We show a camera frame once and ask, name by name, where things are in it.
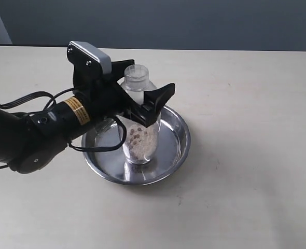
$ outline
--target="warning sticker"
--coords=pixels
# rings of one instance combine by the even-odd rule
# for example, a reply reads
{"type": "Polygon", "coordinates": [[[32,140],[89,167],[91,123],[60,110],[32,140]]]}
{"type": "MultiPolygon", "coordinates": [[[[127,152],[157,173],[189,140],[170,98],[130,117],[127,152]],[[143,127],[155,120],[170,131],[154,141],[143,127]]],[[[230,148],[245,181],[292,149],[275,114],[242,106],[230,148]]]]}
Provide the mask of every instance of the warning sticker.
{"type": "Polygon", "coordinates": [[[64,101],[75,113],[79,123],[83,126],[90,121],[90,117],[82,103],[74,96],[64,101]]]}

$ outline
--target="white table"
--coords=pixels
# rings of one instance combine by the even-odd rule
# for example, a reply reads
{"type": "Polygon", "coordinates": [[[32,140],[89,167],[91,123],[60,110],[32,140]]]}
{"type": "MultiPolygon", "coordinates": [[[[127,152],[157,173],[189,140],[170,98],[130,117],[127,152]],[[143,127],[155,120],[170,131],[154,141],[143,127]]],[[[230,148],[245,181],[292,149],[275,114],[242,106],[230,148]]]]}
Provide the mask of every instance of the white table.
{"type": "MultiPolygon", "coordinates": [[[[306,52],[105,52],[177,84],[188,159],[145,187],[71,149],[29,175],[0,170],[0,248],[306,248],[306,52]]],[[[69,88],[72,70],[65,48],[0,47],[0,102],[69,88]]]]}

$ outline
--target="stainless steel bowl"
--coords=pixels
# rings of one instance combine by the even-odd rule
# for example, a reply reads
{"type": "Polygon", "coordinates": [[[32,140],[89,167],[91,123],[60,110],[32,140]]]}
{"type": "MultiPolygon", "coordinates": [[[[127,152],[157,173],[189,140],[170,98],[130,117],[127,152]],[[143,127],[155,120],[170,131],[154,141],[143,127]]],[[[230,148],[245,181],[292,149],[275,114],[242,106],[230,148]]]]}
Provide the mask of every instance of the stainless steel bowl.
{"type": "MultiPolygon", "coordinates": [[[[112,120],[99,123],[82,137],[82,147],[113,146],[119,143],[112,120]]],[[[91,169],[102,178],[123,185],[148,185],[174,173],[185,161],[191,145],[190,131],[183,118],[165,106],[161,112],[159,145],[155,157],[145,165],[128,163],[122,148],[106,153],[84,153],[91,169]]]]}

